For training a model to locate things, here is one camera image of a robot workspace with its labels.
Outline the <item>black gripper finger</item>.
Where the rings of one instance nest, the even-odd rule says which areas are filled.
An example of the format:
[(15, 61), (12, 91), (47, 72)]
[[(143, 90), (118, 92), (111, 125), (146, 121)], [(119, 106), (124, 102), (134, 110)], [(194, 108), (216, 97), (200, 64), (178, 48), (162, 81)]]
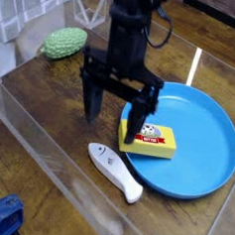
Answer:
[(85, 119), (92, 124), (98, 117), (103, 101), (103, 89), (98, 85), (89, 74), (82, 76), (82, 92)]
[(135, 140), (137, 133), (141, 132), (145, 120), (150, 114), (156, 111), (155, 104), (143, 103), (140, 100), (134, 101), (131, 105), (129, 118), (127, 119), (127, 129), (125, 143), (131, 144)]

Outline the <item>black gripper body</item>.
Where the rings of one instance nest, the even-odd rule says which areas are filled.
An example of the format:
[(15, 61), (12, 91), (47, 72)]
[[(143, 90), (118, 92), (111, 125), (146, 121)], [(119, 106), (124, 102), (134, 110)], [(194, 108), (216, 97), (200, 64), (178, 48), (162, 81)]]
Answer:
[(89, 74), (103, 90), (129, 102), (157, 105), (163, 81), (144, 65), (146, 47), (160, 48), (168, 39), (158, 45), (150, 41), (150, 9), (129, 10), (113, 3), (110, 16), (107, 50), (86, 47), (80, 76)]

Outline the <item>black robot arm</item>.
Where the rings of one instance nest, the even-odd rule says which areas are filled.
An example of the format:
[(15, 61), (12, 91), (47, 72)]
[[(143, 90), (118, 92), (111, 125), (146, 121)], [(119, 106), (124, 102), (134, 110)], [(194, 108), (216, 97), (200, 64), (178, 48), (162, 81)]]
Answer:
[(84, 48), (81, 68), (83, 105), (86, 120), (99, 115), (103, 92), (118, 95), (131, 103), (125, 142), (134, 142), (148, 115), (156, 111), (161, 78), (144, 65), (152, 12), (162, 10), (167, 0), (114, 0), (110, 6), (107, 50)]

